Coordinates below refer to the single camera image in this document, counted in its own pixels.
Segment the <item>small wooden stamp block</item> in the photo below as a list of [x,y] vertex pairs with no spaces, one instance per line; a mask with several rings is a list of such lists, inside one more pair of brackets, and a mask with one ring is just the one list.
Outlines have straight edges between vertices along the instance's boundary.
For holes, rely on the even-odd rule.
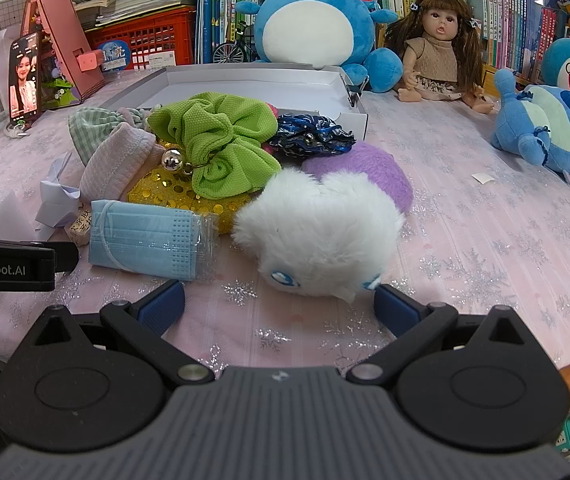
[[83,207],[78,216],[64,228],[69,240],[78,247],[84,247],[90,242],[92,228],[92,212]]

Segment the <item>yellow sequin pouch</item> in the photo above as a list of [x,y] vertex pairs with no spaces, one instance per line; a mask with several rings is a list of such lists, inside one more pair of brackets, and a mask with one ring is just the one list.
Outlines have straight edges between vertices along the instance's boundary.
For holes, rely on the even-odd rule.
[[222,235],[232,232],[238,210],[253,197],[253,194],[245,193],[208,200],[193,190],[190,177],[172,174],[163,166],[150,170],[126,194],[129,203],[184,209],[202,216],[214,214],[218,217],[218,230]]

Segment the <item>pale pink knitted sock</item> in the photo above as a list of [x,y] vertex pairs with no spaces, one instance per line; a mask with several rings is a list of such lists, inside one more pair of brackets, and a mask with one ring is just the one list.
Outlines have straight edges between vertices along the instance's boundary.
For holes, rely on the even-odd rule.
[[99,145],[80,181],[84,203],[125,200],[136,182],[160,165],[164,148],[156,137],[124,122]]

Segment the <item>green checkered scrunchie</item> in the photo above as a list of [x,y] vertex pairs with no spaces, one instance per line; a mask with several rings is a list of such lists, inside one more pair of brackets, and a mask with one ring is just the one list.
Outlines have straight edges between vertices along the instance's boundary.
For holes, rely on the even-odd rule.
[[84,166],[108,136],[125,122],[134,128],[146,129],[150,108],[122,107],[107,110],[103,107],[82,107],[68,118],[71,141]]

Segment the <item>purple fluffy plush toy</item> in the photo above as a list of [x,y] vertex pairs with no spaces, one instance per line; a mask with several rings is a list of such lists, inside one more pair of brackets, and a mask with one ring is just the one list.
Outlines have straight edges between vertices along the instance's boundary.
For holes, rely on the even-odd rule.
[[373,184],[392,198],[399,211],[406,214],[413,203],[411,182],[394,157],[364,141],[356,141],[344,154],[309,158],[302,162],[302,170],[317,179],[336,171],[366,174]]

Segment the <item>green fabric scrunchie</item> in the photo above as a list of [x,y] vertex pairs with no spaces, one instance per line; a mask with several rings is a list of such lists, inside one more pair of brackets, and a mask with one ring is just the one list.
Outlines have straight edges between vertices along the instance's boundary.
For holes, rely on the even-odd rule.
[[202,92],[159,107],[147,121],[159,139],[180,148],[193,167],[193,190],[208,200],[260,191],[282,170],[263,148],[278,128],[263,101]]

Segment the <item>dark blue patterned scrunchie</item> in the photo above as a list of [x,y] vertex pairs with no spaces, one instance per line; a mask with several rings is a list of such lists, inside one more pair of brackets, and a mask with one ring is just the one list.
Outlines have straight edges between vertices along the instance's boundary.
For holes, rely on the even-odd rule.
[[351,151],[356,140],[332,119],[312,114],[283,114],[277,130],[266,144],[275,153],[298,162],[312,157],[342,155]]

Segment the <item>white paper scrap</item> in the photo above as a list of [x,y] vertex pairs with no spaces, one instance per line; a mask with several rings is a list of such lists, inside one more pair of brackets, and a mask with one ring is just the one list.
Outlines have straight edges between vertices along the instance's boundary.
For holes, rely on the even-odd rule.
[[485,185],[494,181],[494,177],[491,177],[490,174],[483,174],[482,172],[478,172],[478,174],[472,174],[471,177],[473,177],[481,185]]

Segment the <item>smartphone with lit screen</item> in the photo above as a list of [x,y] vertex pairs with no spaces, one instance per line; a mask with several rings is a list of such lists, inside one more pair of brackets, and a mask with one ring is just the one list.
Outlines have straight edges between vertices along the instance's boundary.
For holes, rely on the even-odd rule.
[[40,114],[41,37],[32,32],[15,40],[9,49],[8,98],[9,120],[12,126],[24,126]]

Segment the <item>pink wooden triangle house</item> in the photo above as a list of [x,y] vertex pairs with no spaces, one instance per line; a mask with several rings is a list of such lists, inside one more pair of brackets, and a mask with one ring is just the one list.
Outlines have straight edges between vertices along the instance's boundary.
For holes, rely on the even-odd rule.
[[44,110],[79,105],[105,84],[72,0],[27,0],[23,35],[38,34],[38,90]]

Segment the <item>blue dolphin plush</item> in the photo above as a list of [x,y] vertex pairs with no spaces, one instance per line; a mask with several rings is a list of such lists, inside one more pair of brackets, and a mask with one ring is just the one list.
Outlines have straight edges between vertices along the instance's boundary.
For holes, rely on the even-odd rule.
[[570,184],[570,91],[529,84],[516,90],[510,70],[494,74],[501,98],[490,143],[533,166],[553,171]]

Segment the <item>white cardboard box tray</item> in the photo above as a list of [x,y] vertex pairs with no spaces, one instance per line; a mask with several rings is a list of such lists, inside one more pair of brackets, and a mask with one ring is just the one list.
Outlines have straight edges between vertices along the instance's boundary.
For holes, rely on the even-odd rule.
[[166,67],[130,84],[103,107],[147,107],[184,101],[201,92],[257,99],[283,113],[314,113],[332,118],[356,140],[366,137],[368,115],[340,67],[316,70],[283,63],[202,64]]

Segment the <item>red plastic crate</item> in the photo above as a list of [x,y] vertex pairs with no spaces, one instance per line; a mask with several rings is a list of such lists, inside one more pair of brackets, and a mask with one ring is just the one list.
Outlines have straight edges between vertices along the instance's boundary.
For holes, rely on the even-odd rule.
[[94,49],[105,51],[104,72],[147,70],[149,65],[177,66],[195,62],[196,9],[174,6],[85,32]]

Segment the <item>brown haired baby doll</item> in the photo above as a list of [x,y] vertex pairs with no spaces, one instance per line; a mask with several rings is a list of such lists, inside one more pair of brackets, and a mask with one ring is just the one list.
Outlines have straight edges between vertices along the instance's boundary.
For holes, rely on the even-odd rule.
[[492,112],[481,87],[479,34],[463,0],[416,0],[387,27],[385,46],[402,61],[400,101],[461,100],[477,113]]

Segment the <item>big blue round plush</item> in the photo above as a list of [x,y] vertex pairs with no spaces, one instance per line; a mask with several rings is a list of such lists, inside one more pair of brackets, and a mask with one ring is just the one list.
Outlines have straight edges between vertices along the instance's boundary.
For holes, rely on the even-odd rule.
[[377,0],[239,1],[236,11],[253,15],[254,44],[262,62],[342,68],[352,84],[376,93],[401,79],[399,55],[376,44],[376,26],[398,16]]

